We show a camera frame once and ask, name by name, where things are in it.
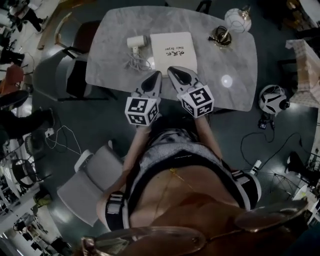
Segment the dark floor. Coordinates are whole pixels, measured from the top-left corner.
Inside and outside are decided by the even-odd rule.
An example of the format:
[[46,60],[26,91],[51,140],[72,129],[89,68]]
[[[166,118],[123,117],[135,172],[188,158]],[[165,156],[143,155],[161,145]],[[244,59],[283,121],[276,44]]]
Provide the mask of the dark floor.
[[[280,72],[277,67],[277,61],[290,59],[294,56],[291,50],[285,49],[286,40],[294,39],[293,31],[286,27],[279,31],[275,24],[265,20],[255,0],[217,0],[211,6],[209,14],[223,19],[227,10],[241,8],[248,3],[251,4],[252,18],[250,33],[254,36],[258,56],[256,100],[253,103],[252,110],[249,112],[234,111],[214,114],[210,117],[213,133],[220,144],[225,161],[237,169],[251,167],[241,155],[240,143],[244,135],[252,132],[261,132],[257,126],[261,116],[257,103],[257,96],[260,90],[266,85],[278,84]],[[150,4],[151,1],[149,0],[98,0],[95,3],[75,8],[73,13],[79,21],[87,22],[101,20],[110,9]],[[162,6],[164,1],[154,0],[152,4]],[[76,25],[69,24],[68,27],[63,29],[62,38],[66,45],[71,45],[76,28]],[[43,51],[43,58],[47,58],[53,51],[52,36]],[[95,87],[94,90],[96,94],[103,94],[99,88]],[[33,103],[36,108],[40,106],[43,108],[54,107],[62,124],[74,131],[82,151],[86,149],[96,151],[103,143],[113,139],[115,151],[120,156],[124,156],[133,139],[135,128],[128,124],[124,115],[126,97],[129,94],[121,91],[115,91],[114,93],[118,97],[118,101],[111,99],[100,102],[57,103],[35,92]],[[177,102],[170,100],[161,101],[160,107],[164,115],[175,110],[181,110]],[[262,135],[253,135],[244,141],[243,151],[245,157],[252,164],[258,159],[264,163],[282,146],[291,134],[296,132],[301,134],[304,148],[307,151],[311,151],[317,116],[317,109],[293,104],[290,109],[281,112],[275,118],[275,138],[272,143],[266,143]],[[73,135],[69,131],[66,131],[66,133],[68,146],[77,150]],[[268,138],[272,137],[270,127],[265,131],[265,134]],[[65,143],[62,134],[59,135],[58,142]],[[286,159],[291,151],[297,151],[304,162],[309,158],[309,155],[299,146],[299,136],[294,135],[286,146],[260,171],[258,178],[261,182],[263,193],[259,205],[286,200],[290,195],[282,190],[284,187],[290,193],[295,190],[287,182],[284,182],[284,187],[276,185],[279,182],[278,178],[269,174],[271,172],[283,174]],[[53,197],[53,202],[49,209],[64,239],[73,245],[79,244],[80,238],[84,235],[96,236],[105,232],[103,225],[99,221],[94,227],[82,222],[64,206],[57,196],[57,188],[74,174],[74,164],[78,157],[77,154],[71,151],[58,153],[55,150],[46,148],[46,157],[37,163],[37,170],[43,175],[53,174],[51,178],[44,182]],[[297,182],[297,178],[292,176],[291,173],[288,177]]]

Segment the white table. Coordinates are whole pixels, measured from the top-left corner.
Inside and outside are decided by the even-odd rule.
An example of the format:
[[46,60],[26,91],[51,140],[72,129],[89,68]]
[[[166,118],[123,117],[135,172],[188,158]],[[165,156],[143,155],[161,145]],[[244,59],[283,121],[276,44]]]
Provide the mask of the white table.
[[317,22],[320,21],[320,3],[318,0],[300,0],[300,3],[313,25],[318,27]]
[[[90,85],[133,92],[137,82],[146,74],[124,69],[128,61],[127,38],[158,33],[190,32],[197,56],[197,73],[208,84],[214,106],[223,109],[249,111],[255,97],[258,75],[257,51],[254,37],[248,33],[232,35],[229,48],[220,49],[208,41],[211,31],[226,25],[225,21],[204,13],[162,6],[135,6],[108,11],[93,39],[86,82]],[[151,45],[142,54],[152,56]],[[233,79],[224,87],[222,77]],[[177,92],[168,78],[162,81],[162,98],[177,100]]]

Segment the power strip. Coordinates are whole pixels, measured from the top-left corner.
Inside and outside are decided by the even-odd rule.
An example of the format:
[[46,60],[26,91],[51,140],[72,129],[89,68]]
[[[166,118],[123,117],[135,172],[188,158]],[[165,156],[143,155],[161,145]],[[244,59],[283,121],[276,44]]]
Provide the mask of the power strip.
[[254,166],[252,167],[252,169],[250,170],[250,173],[254,176],[258,175],[258,170],[260,165],[262,164],[262,162],[260,160],[257,160],[254,164]]
[[48,130],[46,130],[46,131],[44,132],[46,138],[49,138],[49,137],[50,137],[51,135],[53,135],[54,133],[55,133],[55,130],[54,130],[53,128],[49,128]]

